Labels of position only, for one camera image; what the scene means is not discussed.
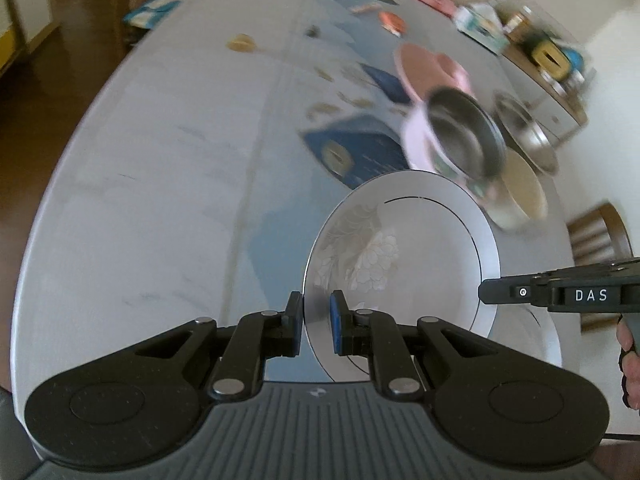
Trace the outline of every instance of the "small bottle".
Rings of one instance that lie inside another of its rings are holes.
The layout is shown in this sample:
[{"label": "small bottle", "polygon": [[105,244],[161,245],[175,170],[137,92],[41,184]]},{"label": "small bottle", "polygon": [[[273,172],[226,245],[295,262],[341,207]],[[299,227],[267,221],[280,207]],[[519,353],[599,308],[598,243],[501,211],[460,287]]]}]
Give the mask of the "small bottle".
[{"label": "small bottle", "polygon": [[507,23],[509,18],[513,16],[514,4],[511,0],[495,0],[495,4],[492,7],[503,24]]},{"label": "small bottle", "polygon": [[489,5],[491,5],[494,10],[496,10],[497,12],[497,7],[500,7],[500,4],[503,2],[504,0],[488,0],[487,3]]},{"label": "small bottle", "polygon": [[527,6],[516,12],[502,28],[504,35],[511,43],[522,43],[531,31],[532,12]]}]

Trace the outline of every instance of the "hand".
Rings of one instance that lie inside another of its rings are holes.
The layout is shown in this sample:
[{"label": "hand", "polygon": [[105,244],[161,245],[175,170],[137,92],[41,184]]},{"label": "hand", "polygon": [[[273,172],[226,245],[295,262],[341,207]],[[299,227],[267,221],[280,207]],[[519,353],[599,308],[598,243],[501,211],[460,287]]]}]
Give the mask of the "hand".
[{"label": "hand", "polygon": [[626,405],[638,410],[640,409],[640,357],[635,352],[634,337],[624,319],[618,323],[616,337],[623,351],[628,352],[620,361],[620,368],[625,375],[622,379],[622,387],[626,391]]}]

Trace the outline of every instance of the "beige bowl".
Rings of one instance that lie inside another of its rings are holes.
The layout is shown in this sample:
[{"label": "beige bowl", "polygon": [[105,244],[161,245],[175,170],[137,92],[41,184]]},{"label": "beige bowl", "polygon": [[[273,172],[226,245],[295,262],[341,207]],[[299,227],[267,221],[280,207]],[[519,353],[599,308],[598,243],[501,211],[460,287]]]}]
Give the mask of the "beige bowl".
[{"label": "beige bowl", "polygon": [[532,220],[546,218],[546,195],[536,173],[510,148],[495,192],[495,200],[484,204],[484,210],[501,229],[516,230]]}]

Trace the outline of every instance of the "white plate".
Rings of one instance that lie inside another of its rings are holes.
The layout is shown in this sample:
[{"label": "white plate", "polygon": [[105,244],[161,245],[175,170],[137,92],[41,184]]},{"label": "white plate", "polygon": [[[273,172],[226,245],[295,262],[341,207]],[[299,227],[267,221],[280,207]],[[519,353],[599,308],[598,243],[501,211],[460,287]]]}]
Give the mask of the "white plate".
[{"label": "white plate", "polygon": [[482,336],[495,305],[478,285],[500,276],[498,250],[480,208],[459,186],[425,171],[389,173],[354,190],[320,231],[306,266],[305,323],[319,363],[334,381],[366,380],[363,358],[334,354],[329,296],[398,323],[437,316]]},{"label": "white plate", "polygon": [[560,340],[546,308],[500,305],[489,339],[562,367]]}]

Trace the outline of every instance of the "stainless steel pot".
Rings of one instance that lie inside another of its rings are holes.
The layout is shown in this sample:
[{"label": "stainless steel pot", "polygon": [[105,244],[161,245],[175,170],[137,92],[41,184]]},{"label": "stainless steel pot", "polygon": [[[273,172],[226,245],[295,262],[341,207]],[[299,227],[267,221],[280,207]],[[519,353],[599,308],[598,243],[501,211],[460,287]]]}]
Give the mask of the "stainless steel pot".
[{"label": "stainless steel pot", "polygon": [[514,150],[507,148],[507,160],[495,184],[496,196],[482,206],[491,220],[505,231],[517,230],[548,213],[545,190],[536,172]]},{"label": "stainless steel pot", "polygon": [[504,139],[475,99],[456,88],[440,87],[422,106],[433,150],[440,159],[434,160],[436,166],[445,164],[472,182],[500,175],[505,161]]},{"label": "stainless steel pot", "polygon": [[508,94],[496,92],[495,115],[500,128],[535,168],[549,175],[558,172],[556,150],[523,105]]}]

